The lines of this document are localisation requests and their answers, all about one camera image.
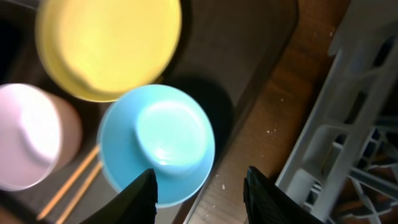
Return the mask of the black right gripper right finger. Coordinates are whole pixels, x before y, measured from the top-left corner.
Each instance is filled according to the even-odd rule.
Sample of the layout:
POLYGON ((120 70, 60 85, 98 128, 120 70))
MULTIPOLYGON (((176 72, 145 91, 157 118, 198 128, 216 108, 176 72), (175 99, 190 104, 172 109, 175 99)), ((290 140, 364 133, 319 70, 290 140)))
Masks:
POLYGON ((322 224, 254 166, 244 179, 243 197, 249 224, 322 224))

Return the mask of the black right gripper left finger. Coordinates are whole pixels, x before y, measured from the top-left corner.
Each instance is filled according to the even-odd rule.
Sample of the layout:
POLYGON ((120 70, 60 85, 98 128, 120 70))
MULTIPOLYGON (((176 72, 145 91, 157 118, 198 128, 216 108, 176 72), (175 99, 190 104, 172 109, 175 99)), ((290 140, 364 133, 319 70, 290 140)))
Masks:
POLYGON ((122 192, 81 224, 154 224, 158 185, 154 169, 146 169, 122 192))

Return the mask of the wooden chopstick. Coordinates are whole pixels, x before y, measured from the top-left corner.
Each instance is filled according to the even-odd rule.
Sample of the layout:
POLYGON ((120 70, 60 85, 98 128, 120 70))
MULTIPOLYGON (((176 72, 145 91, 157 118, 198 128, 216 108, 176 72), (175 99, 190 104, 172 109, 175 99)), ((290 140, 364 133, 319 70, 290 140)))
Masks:
POLYGON ((98 162, 97 165, 94 166, 93 170, 89 173, 84 183, 78 189, 77 193, 73 196, 69 204, 66 206, 61 216, 55 222, 56 224, 64 224, 64 222, 67 220, 71 212, 74 210, 74 208, 76 207, 82 196, 84 196, 85 192, 88 190, 88 188, 90 187, 96 176, 101 171, 102 166, 103 166, 102 162, 98 162))
POLYGON ((57 193, 52 197, 50 202, 46 204, 44 209, 37 215, 36 220, 43 220, 59 203, 59 201, 65 196, 76 180, 82 175, 87 169, 91 162, 96 158, 99 153, 99 146, 96 145, 89 154, 84 158, 78 168, 72 173, 67 181, 60 187, 57 193))

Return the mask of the light blue bowl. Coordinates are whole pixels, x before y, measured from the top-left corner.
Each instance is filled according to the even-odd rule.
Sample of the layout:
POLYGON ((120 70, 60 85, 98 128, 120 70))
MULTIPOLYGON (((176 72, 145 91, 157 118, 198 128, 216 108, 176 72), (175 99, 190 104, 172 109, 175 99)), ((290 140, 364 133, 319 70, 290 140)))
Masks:
POLYGON ((141 86, 120 97, 106 110, 97 142, 104 176, 117 192, 154 169, 158 208, 196 194, 215 160, 215 136, 205 111, 167 85, 141 86))

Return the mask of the white rice bowl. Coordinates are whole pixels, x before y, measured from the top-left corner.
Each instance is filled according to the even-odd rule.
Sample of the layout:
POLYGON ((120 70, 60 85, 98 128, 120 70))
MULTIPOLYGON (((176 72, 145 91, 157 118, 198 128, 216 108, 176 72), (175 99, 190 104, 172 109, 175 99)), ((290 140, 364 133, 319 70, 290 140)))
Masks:
POLYGON ((83 126, 64 99, 33 85, 1 85, 1 189, 28 189, 77 154, 83 126))

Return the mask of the yellow round plate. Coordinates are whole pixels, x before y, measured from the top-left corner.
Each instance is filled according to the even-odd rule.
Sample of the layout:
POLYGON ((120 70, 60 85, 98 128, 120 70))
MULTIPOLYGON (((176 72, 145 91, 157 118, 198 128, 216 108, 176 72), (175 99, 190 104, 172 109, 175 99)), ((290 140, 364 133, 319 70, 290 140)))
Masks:
POLYGON ((49 77, 86 101, 116 101, 158 79, 182 30, 179 0, 44 0, 35 20, 49 77))

